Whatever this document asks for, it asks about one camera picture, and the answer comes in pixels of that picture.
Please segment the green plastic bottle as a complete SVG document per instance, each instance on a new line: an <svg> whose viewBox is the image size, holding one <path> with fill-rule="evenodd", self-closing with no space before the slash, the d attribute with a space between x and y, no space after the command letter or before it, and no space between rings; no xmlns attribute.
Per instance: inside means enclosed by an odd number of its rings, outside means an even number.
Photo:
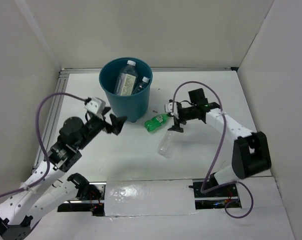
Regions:
<svg viewBox="0 0 302 240"><path fill-rule="evenodd" d="M163 127L171 119L171 116L167 113L161 113L154 116L152 119L145 121L144 127L147 132L155 132Z"/></svg>

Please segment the large clear bottle front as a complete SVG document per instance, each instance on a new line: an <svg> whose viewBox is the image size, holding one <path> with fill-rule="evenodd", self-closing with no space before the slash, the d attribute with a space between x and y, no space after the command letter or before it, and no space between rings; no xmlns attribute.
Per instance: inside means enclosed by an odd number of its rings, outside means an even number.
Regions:
<svg viewBox="0 0 302 240"><path fill-rule="evenodd" d="M132 94L135 82L138 78L135 66L135 61L128 60L127 64L120 70L114 89L115 95L130 96Z"/></svg>

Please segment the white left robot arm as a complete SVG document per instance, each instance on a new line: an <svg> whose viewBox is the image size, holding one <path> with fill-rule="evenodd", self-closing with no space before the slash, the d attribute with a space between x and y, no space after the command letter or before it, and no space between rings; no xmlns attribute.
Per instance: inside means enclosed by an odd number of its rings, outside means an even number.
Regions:
<svg viewBox="0 0 302 240"><path fill-rule="evenodd" d="M51 192L46 190L81 158L85 148L99 132L118 135L127 120L126 116L110 114L108 123L104 116L91 115L84 123L79 117L68 118L59 130L57 142L48 152L48 159L22 185L22 192L10 194L0 204L0 237L4 240L23 240L47 213L67 200L85 199L90 192L100 198L100 192L79 173L73 173Z"/></svg>

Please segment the teal plastic bin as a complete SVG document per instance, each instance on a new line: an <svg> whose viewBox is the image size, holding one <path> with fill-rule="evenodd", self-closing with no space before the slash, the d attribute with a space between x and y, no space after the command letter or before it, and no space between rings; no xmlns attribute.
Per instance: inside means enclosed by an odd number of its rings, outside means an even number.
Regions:
<svg viewBox="0 0 302 240"><path fill-rule="evenodd" d="M127 61L136 63L135 69L138 77L136 83L142 82L143 77L147 77L149 82L145 89L137 94L129 96L119 96L114 94L117 77L120 70L127 64ZM147 111L149 105L150 87L152 84L153 72L149 65L143 60L133 57L122 57L114 59L104 65L99 74L99 83L104 90L113 113L120 117L126 116L127 121L136 122Z"/></svg>

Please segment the white front cover panel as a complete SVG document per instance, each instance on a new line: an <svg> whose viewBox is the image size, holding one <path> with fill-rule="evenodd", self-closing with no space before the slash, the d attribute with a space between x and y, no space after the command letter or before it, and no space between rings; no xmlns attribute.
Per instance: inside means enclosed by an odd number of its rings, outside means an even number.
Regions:
<svg viewBox="0 0 302 240"><path fill-rule="evenodd" d="M111 217L183 216L196 213L192 180L111 181L104 211Z"/></svg>

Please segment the aluminium frame rail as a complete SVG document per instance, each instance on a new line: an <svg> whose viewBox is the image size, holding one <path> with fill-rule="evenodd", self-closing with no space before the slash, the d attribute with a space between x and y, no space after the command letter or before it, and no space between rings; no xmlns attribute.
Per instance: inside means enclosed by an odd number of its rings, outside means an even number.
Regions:
<svg viewBox="0 0 302 240"><path fill-rule="evenodd" d="M208 68L208 67L154 67L152 68L152 72L208 72L208 71L238 71L238 67L227 67L227 68ZM57 80L57 85L55 88L55 92L65 92L66 88L67 88L67 83L68 83L68 79L69 76L71 74L96 74L98 72L100 72L101 69L100 68L64 68L60 71L59 73L59 77ZM43 139L43 143L45 147L49 146L49 143L51 141L51 139L53 138L53 135L56 131L57 128L57 123L58 123L58 119L60 116L60 111L62 108L62 103L63 103L63 97L62 96L55 96L52 99L51 105L50 105L50 109L49 109L49 113L48 113L48 117L46 120L46 124L44 127L44 132L42 133L42 139Z"/></svg>

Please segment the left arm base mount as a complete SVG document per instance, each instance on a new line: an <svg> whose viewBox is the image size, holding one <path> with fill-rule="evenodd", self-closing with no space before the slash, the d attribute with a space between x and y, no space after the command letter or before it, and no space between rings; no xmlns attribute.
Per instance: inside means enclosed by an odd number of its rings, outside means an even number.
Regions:
<svg viewBox="0 0 302 240"><path fill-rule="evenodd" d="M89 182L79 173L68 176L67 181L75 184L76 195L59 205L57 212L90 212L95 217L105 215L106 182Z"/></svg>

